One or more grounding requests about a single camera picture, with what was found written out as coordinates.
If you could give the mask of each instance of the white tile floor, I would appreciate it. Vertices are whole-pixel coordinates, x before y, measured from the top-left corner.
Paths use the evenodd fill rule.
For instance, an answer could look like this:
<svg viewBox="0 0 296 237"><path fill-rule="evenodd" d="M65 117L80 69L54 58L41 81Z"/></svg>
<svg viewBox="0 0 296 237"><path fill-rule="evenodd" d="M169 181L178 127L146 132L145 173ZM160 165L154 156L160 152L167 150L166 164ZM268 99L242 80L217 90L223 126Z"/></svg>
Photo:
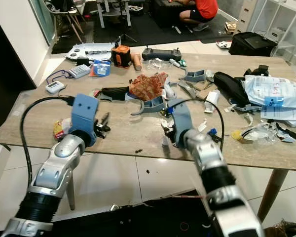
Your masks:
<svg viewBox="0 0 296 237"><path fill-rule="evenodd" d="M229 54L213 44L200 41L153 45L158 49L179 47L183 53ZM145 46L133 47L132 52L142 52ZM62 61L63 55L53 55L42 81ZM45 161L48 150L30 149L35 172ZM258 211L261 196L271 174L270 169L230 166L237 184ZM12 217L24 197L27 170L23 148L12 147L5 171L0 181L0 230ZM76 210L70 211L67 198L61 201L55 220L98 213L113 204L126 205L163 195L199 187L201 184L195 166L188 161L154 158L134 158L111 155L84 155L74 170ZM290 171L271 208L264 227L278 223L282 218L296 222L296 171Z"/></svg>

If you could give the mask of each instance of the black shorts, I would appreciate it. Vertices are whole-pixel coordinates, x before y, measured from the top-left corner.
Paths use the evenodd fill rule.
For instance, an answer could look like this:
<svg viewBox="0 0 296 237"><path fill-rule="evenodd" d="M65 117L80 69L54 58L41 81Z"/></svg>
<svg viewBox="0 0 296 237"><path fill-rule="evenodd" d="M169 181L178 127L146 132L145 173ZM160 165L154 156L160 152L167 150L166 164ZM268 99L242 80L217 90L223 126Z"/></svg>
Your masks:
<svg viewBox="0 0 296 237"><path fill-rule="evenodd" d="M195 21L203 22L203 23L209 22L213 19L213 17L212 18L203 17L198 9L191 10L189 18Z"/></svg>

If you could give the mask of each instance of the person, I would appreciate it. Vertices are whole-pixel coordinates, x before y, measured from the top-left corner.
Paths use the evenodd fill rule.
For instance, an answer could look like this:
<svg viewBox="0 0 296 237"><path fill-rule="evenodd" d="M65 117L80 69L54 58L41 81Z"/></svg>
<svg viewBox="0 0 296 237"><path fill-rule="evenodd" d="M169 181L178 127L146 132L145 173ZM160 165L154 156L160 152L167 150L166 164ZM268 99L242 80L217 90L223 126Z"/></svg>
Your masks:
<svg viewBox="0 0 296 237"><path fill-rule="evenodd" d="M187 5L191 0L172 0ZM217 14L218 4L216 0L194 0L196 9L180 12L180 20L184 23L198 24L194 31L202 31L208 27Z"/></svg>

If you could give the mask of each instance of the red shirt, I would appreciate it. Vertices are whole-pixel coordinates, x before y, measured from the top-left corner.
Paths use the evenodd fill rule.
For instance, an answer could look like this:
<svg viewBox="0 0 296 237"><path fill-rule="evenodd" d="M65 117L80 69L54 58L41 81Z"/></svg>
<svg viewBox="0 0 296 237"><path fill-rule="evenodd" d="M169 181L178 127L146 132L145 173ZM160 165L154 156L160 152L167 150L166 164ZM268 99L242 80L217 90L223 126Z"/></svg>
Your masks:
<svg viewBox="0 0 296 237"><path fill-rule="evenodd" d="M195 0L195 4L204 18L209 19L216 16L218 11L218 4L216 0Z"/></svg>

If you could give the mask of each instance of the drone controller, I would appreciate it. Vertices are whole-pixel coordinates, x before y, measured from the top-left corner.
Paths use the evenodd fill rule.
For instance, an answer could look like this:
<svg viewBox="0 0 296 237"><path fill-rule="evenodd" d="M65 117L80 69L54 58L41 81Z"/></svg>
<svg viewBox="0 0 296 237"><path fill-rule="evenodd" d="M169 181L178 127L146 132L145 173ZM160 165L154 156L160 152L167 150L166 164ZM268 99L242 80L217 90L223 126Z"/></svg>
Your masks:
<svg viewBox="0 0 296 237"><path fill-rule="evenodd" d="M159 58L161 60L169 61L170 58L173 58L174 60L179 61L182 55L179 48L173 50L145 48L142 57L144 60Z"/></svg>

